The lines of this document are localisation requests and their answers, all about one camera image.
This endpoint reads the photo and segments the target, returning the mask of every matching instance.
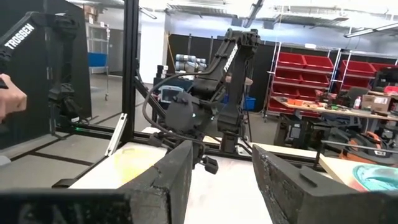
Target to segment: human hand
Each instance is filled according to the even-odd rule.
[[[10,76],[1,74],[0,79],[8,89],[0,89],[0,123],[9,114],[26,110],[27,96],[13,84]]]

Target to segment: white table surface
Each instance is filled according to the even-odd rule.
[[[146,128],[145,133],[158,131]],[[315,157],[316,152],[257,144],[271,152]],[[74,183],[72,189],[116,189],[137,177],[165,154],[164,148],[129,142]],[[216,175],[197,165],[192,172],[185,223],[272,223],[257,187],[251,162],[213,157]]]

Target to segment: blue bin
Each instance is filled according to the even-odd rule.
[[[221,101],[222,103],[227,103],[228,102],[228,95],[225,95],[223,100]],[[256,103],[256,99],[250,96],[246,97],[246,102],[243,105],[244,110],[253,110],[254,109],[254,104]]]
[[[105,67],[105,65],[106,65],[106,54],[88,53],[89,67]]]

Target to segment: red storage bin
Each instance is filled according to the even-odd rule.
[[[398,65],[389,65],[389,64],[381,64],[381,63],[372,63],[371,64],[375,71],[379,71],[382,68],[398,68]]]
[[[346,77],[341,89],[349,90],[352,86],[369,88],[369,82],[370,80],[368,79]]]
[[[293,114],[294,112],[294,109],[290,109],[272,98],[269,101],[268,110],[285,114]]]
[[[341,67],[340,67],[341,73],[344,73],[346,66],[347,66],[347,60],[343,60],[343,63],[341,64]],[[376,70],[370,63],[355,62],[355,61],[351,61],[351,60],[348,63],[347,73],[349,73],[349,74],[363,75],[366,77],[374,77],[375,72],[376,72]]]
[[[303,55],[281,52],[278,57],[278,66],[304,68],[306,65]]]
[[[301,83],[302,77],[300,72],[277,70],[274,77],[274,82],[284,83]]]
[[[317,99],[315,90],[311,88],[299,88],[298,93],[297,99],[299,100],[315,101]]]
[[[329,86],[329,79],[326,75],[303,73],[303,74],[301,74],[301,77],[302,77],[301,84],[304,84],[304,85],[321,86],[321,87]]]
[[[304,55],[304,59],[307,63],[305,68],[326,72],[333,71],[334,65],[328,57]]]
[[[275,84],[272,87],[271,96],[284,96],[290,99],[296,99],[299,96],[299,91],[291,86]]]

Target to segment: ceiling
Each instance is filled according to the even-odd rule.
[[[88,0],[85,4],[123,8],[123,0]],[[140,0],[149,11],[184,12],[199,16],[237,17],[246,19],[256,0]],[[398,22],[398,4],[391,0],[265,0],[255,20],[300,24],[336,29],[373,28]],[[384,33],[396,35],[398,29]]]

